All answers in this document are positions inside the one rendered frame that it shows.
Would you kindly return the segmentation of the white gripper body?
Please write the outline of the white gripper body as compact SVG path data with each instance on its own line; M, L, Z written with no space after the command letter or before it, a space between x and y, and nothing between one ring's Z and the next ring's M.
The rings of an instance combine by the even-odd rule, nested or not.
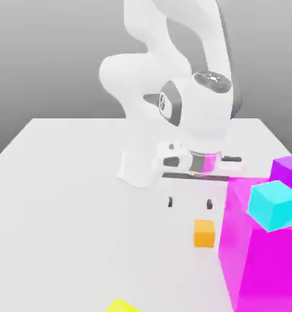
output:
M160 185L168 197L219 198L226 195L229 177L214 174L159 174Z

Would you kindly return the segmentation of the small orange cube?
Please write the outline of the small orange cube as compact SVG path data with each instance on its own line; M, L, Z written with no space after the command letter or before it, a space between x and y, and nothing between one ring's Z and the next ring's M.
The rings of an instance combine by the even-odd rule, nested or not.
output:
M213 248L215 244L215 225L210 220L194 221L194 246Z

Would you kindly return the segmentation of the small cyan cube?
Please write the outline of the small cyan cube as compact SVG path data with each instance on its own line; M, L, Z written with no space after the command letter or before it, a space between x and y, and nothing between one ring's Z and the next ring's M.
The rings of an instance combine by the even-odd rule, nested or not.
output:
M267 232L292 226L292 189L281 182L251 187L247 214Z

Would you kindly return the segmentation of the small purple cube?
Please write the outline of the small purple cube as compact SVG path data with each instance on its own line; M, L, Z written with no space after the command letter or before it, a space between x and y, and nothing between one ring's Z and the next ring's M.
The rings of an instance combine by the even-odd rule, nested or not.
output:
M274 180L292 189L292 155L273 160L269 181Z

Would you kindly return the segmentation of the small yellow cube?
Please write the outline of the small yellow cube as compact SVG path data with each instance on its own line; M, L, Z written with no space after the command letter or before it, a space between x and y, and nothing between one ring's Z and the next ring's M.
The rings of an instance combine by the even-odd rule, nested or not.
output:
M116 298L105 312L140 312L131 304L125 302L123 299Z

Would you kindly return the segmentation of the large magenta box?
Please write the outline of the large magenta box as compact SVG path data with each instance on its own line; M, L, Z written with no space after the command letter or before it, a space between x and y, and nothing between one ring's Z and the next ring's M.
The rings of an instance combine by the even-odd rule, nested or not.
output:
M292 226L267 232L247 214L251 187L230 179L218 256L233 312L292 312Z

